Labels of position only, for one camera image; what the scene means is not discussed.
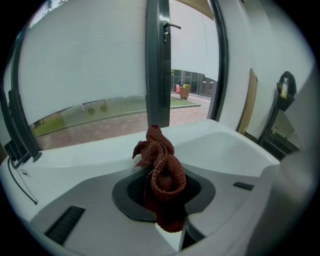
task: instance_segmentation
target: glass door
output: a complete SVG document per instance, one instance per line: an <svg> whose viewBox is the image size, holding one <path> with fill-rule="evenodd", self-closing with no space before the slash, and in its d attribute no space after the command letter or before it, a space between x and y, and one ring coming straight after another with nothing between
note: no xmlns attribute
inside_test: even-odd
<svg viewBox="0 0 320 256"><path fill-rule="evenodd" d="M219 41L209 1L168 0L171 23L170 126L207 119L219 74Z"/></svg>

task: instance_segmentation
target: door handle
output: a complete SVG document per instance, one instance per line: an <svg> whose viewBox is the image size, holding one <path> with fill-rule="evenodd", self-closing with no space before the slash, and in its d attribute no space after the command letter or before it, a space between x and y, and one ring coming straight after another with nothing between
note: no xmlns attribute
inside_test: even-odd
<svg viewBox="0 0 320 256"><path fill-rule="evenodd" d="M164 32L163 32L163 43L164 44L167 42L167 35L169 34L169 31L167 30L168 27L174 27L174 28L177 28L177 29L181 29L180 26L172 24L172 23L169 23L169 22L163 24L163 30L164 30Z"/></svg>

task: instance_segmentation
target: wooden board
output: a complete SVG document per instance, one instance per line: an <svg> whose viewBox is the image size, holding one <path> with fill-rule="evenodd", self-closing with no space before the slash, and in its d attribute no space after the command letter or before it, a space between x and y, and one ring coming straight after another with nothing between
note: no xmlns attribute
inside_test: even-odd
<svg viewBox="0 0 320 256"><path fill-rule="evenodd" d="M211 20L215 20L214 14L211 11L211 8L207 0L177 0L187 6L190 6L193 9L196 9L198 12L204 14Z"/></svg>
<svg viewBox="0 0 320 256"><path fill-rule="evenodd" d="M258 79L253 71L252 68L250 68L250 75L249 75L249 85L248 85L248 92L246 95L246 101L244 105L244 109L242 112L242 117L240 119L237 132L245 135L246 130L248 128L252 112L254 110L254 105L256 101L256 93L257 93L257 84Z"/></svg>

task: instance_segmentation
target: black slot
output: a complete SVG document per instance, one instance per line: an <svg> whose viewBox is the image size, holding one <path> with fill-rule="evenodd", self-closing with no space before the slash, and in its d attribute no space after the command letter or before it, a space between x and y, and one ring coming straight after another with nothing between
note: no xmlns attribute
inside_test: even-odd
<svg viewBox="0 0 320 256"><path fill-rule="evenodd" d="M83 208L70 206L45 235L59 245L63 245L84 212L85 209Z"/></svg>
<svg viewBox="0 0 320 256"><path fill-rule="evenodd" d="M182 242L182 247L181 247L181 250L189 247L189 246L192 246L196 243L197 241L194 240L188 233L188 231L185 231L185 234L184 234L184 237L183 237L183 242Z"/></svg>
<svg viewBox="0 0 320 256"><path fill-rule="evenodd" d="M243 182L236 182L233 184L235 187L243 189L243 190L249 190L251 191L254 188L254 185L243 183Z"/></svg>

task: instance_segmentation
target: red fabric fold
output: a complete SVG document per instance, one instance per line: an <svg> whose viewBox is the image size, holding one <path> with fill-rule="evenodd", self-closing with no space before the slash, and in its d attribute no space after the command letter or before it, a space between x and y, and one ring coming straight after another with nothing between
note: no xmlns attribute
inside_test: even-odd
<svg viewBox="0 0 320 256"><path fill-rule="evenodd" d="M186 187L186 175L174 153L174 146L160 126L150 125L146 140L138 142L132 156L141 154L136 166L153 166L144 185L145 207L156 214L158 225L171 233L182 230L185 217L181 194Z"/></svg>

